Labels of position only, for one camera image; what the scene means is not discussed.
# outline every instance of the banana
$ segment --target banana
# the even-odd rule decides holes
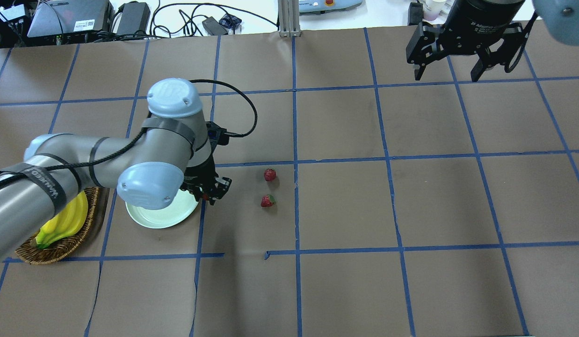
[[[31,243],[39,249],[45,249],[53,242],[77,233],[86,222],[88,199],[84,192],[78,194],[54,218],[48,220]]]

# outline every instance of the wicker basket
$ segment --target wicker basket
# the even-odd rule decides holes
[[[51,264],[69,256],[86,239],[95,222],[97,220],[102,221],[105,207],[101,200],[105,201],[103,197],[106,196],[107,191],[96,187],[89,187],[84,190],[88,199],[88,216],[82,228],[75,235],[55,241],[48,248],[38,249],[29,244],[29,241],[36,237],[38,231],[15,250],[17,256],[24,262],[35,265]]]

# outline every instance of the black cable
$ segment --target black cable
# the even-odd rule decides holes
[[[3,13],[1,13],[1,11],[0,11],[0,15],[3,17],[3,19],[5,19],[5,23],[7,24],[7,26],[9,26],[9,28],[11,28],[11,30],[13,30],[13,32],[14,32],[15,34],[17,34],[17,37],[18,37],[18,38],[20,38],[20,41],[22,42],[22,45],[23,45],[24,47],[26,47],[26,42],[24,41],[24,38],[22,37],[22,35],[20,34],[20,32],[15,28],[14,24],[13,24],[11,21],[9,21],[9,19],[7,19],[7,17],[5,17],[5,16],[3,15]]]
[[[164,9],[164,8],[167,8],[167,7],[171,7],[171,6],[196,6],[196,7],[199,7],[199,6],[215,6],[215,7],[217,7],[217,8],[222,9],[222,10],[225,11],[226,13],[227,13],[227,11],[225,10],[225,8],[234,9],[234,10],[237,10],[237,11],[240,11],[240,12],[243,12],[243,13],[248,13],[248,14],[250,14],[250,15],[254,15],[255,17],[258,17],[258,18],[260,18],[260,19],[263,19],[263,20],[265,20],[266,22],[271,23],[271,24],[274,25],[275,27],[279,28],[279,23],[275,23],[275,22],[267,19],[266,17],[263,17],[263,16],[258,15],[258,14],[256,14],[256,13],[253,13],[253,12],[251,12],[251,11],[247,11],[247,10],[245,10],[245,9],[240,9],[240,8],[236,8],[236,7],[232,7],[232,6],[226,6],[226,5],[213,4],[213,3],[210,3],[210,2],[205,2],[205,3],[196,3],[196,2],[181,3],[181,2],[176,2],[176,3],[174,3],[174,4],[167,4],[167,5],[165,5],[165,6],[159,7],[159,8],[157,8],[157,9],[154,11],[154,13],[152,14],[152,19],[150,20],[150,25],[149,25],[149,32],[150,32],[151,34],[156,34],[155,30],[156,30],[157,26],[155,25],[155,22],[154,22],[154,21],[155,21],[155,17],[157,16],[157,13],[159,13],[159,11],[161,11],[161,9]]]
[[[243,134],[237,134],[234,132],[226,132],[225,134],[229,137],[234,137],[234,138],[243,138],[248,136],[249,134],[251,134],[254,129],[256,128],[256,124],[258,123],[258,113],[256,111],[256,107],[254,106],[254,103],[250,100],[250,98],[248,98],[248,96],[246,96],[246,94],[244,94],[240,89],[234,87],[233,85],[230,85],[228,83],[222,82],[222,81],[217,81],[217,80],[206,80],[206,79],[198,79],[198,80],[191,80],[190,82],[192,83],[211,83],[211,84],[217,84],[217,85],[222,85],[222,86],[226,86],[228,88],[230,88],[231,90],[234,90],[235,92],[237,92],[238,94],[240,94],[240,96],[242,96],[244,98],[244,100],[246,100],[246,102],[248,102],[248,104],[250,104],[250,107],[253,109],[254,112],[254,124],[252,126],[252,128]]]
[[[104,30],[101,30],[100,32],[96,33],[96,36],[98,37],[97,40],[95,40],[95,43],[98,42],[110,42],[110,41],[130,41],[130,40],[141,40],[144,38],[161,38],[159,36],[153,36],[153,35],[149,35],[146,34],[146,32],[144,32],[144,30],[136,30],[136,32],[134,32],[134,34],[115,34],[112,32],[105,32]]]
[[[171,38],[171,30],[169,30],[169,28],[167,28],[167,27],[165,27],[165,26],[162,26],[162,25],[154,26],[153,32],[152,32],[153,35],[156,34],[156,32],[154,32],[154,30],[156,30],[157,28],[159,28],[160,30],[163,30],[163,31],[166,30],[166,33],[169,35],[169,38]]]
[[[11,177],[5,178],[3,180],[0,181],[0,189],[9,185],[10,183],[16,182],[20,179],[22,179],[23,177],[25,177],[26,175],[23,173],[15,173],[14,175],[12,175]]]
[[[140,130],[140,132],[138,132],[138,135],[136,136],[136,138],[132,139],[128,145],[125,145],[125,147],[123,147],[121,150],[119,150],[117,152],[113,152],[112,154],[105,156],[101,159],[97,159],[97,160],[93,160],[93,161],[89,161],[89,162],[75,162],[73,164],[49,166],[49,167],[46,167],[46,171],[73,169],[73,168],[77,169],[80,167],[96,166],[98,164],[102,164],[103,162],[106,162],[107,160],[112,160],[112,159],[124,154],[125,152],[129,151],[129,149],[131,149],[138,142],[138,140],[140,140],[140,138],[142,138],[144,133],[146,133],[146,129],[143,128],[142,130]]]
[[[63,36],[65,35],[65,32],[63,31],[63,25],[61,24],[61,17],[59,17],[59,13],[57,13],[56,9],[52,8],[52,6],[50,6],[50,4],[48,4],[48,2],[46,2],[46,0],[38,0],[39,4],[45,4],[46,6],[50,7],[52,9],[52,11],[55,12],[55,15],[57,16],[57,21],[59,21],[59,27],[61,28],[61,38],[63,38]]]
[[[185,11],[182,11],[182,9],[179,9],[179,15],[181,15],[183,22],[185,23],[185,25],[183,25],[183,27],[182,27],[183,34],[185,36],[194,36],[196,34],[196,31],[198,31],[201,36],[204,36],[204,34],[202,34],[200,29],[198,28],[198,25],[196,25],[196,22],[194,22],[194,17],[196,17],[197,15],[190,17],[187,13],[185,13]]]
[[[55,171],[55,170],[64,170],[64,169],[73,169],[73,168],[77,169],[80,167],[95,166],[95,165],[101,164],[103,162],[106,162],[107,160],[112,160],[112,159],[124,154],[125,152],[129,151],[129,149],[131,149],[138,142],[138,140],[144,135],[144,133],[146,133],[146,129],[143,128],[142,130],[140,130],[140,132],[138,133],[136,138],[131,140],[131,142],[128,145],[125,145],[125,147],[123,147],[121,150],[114,152],[108,156],[105,156],[101,159],[93,160],[93,161],[89,161],[89,162],[76,162],[73,164],[48,166],[48,167],[46,167],[46,171]],[[0,188],[3,188],[4,186],[7,186],[10,183],[16,182],[16,181],[18,181],[22,178],[25,178],[25,177],[26,177],[26,175],[23,173],[13,173],[13,175],[11,177],[8,177],[8,178],[0,181]]]
[[[211,84],[226,86],[226,87],[230,88],[231,90],[234,90],[235,92],[237,92],[240,96],[242,96],[242,98],[244,98],[244,100],[246,100],[246,102],[253,109],[254,124],[253,124],[252,128],[248,132],[243,133],[243,134],[237,134],[234,132],[225,132],[225,134],[227,136],[233,137],[233,138],[243,138],[243,137],[248,136],[249,134],[251,134],[255,130],[256,125],[258,123],[258,113],[256,111],[256,107],[254,106],[254,103],[250,100],[250,98],[248,98],[248,96],[246,96],[246,94],[244,94],[240,89],[234,87],[233,85],[225,83],[223,81],[217,81],[217,80],[197,79],[197,80],[191,80],[190,82],[191,83],[211,83]],[[80,167],[89,167],[89,166],[96,166],[96,165],[102,164],[103,162],[106,162],[108,160],[112,160],[112,159],[124,154],[125,152],[129,151],[132,147],[134,147],[134,145],[140,140],[140,138],[142,138],[142,136],[145,133],[146,133],[146,128],[142,128],[142,130],[140,130],[140,132],[138,132],[138,135],[133,140],[131,140],[131,142],[129,144],[125,145],[125,147],[123,147],[119,151],[116,151],[116,152],[114,152],[108,156],[105,156],[101,159],[93,160],[93,161],[89,161],[89,162],[76,162],[76,163],[72,163],[72,164],[48,166],[48,167],[46,167],[46,171],[55,171],[55,170],[64,170],[64,169],[73,169],[73,168],[78,169]],[[7,186],[10,183],[18,181],[24,177],[26,177],[26,175],[24,175],[23,173],[14,173],[12,176],[0,181],[0,188],[3,188],[4,186]]]
[[[506,71],[506,73],[511,73],[514,70],[514,68],[516,68],[516,66],[518,66],[518,62],[520,62],[520,59],[522,59],[522,54],[524,53],[524,49],[527,46],[529,34],[531,34],[531,28],[533,28],[533,24],[537,20],[537,17],[539,17],[537,12],[533,12],[533,17],[531,17],[531,20],[529,20],[527,25],[522,30],[522,32],[524,33],[524,37],[523,37],[524,40],[522,41],[522,44],[520,45],[520,51],[518,51],[518,56],[516,56],[516,60],[514,60],[514,63],[511,66],[510,66],[510,62],[512,62],[512,60],[509,60],[508,63],[505,64],[504,70]]]

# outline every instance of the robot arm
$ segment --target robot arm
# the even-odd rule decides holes
[[[407,62],[415,66],[415,79],[421,79],[428,64],[448,55],[478,55],[470,73],[472,81],[497,65],[511,72],[538,15],[558,41],[579,45],[579,0],[533,0],[536,13],[523,28],[512,19],[524,1],[456,0],[444,25],[420,23],[406,48]],[[501,40],[499,48],[491,51]]]
[[[146,209],[166,207],[180,187],[211,204],[224,196],[231,180],[217,176],[212,157],[224,129],[204,121],[194,86],[160,81],[148,92],[148,106],[153,117],[131,143],[44,135],[32,141],[24,162],[1,171],[0,258],[89,186],[116,188],[122,199]]]

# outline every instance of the white plate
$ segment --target white plate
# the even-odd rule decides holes
[[[127,213],[135,222],[147,228],[167,228],[179,224],[196,209],[198,202],[187,191],[178,190],[171,205],[163,209],[144,209],[125,203]]]

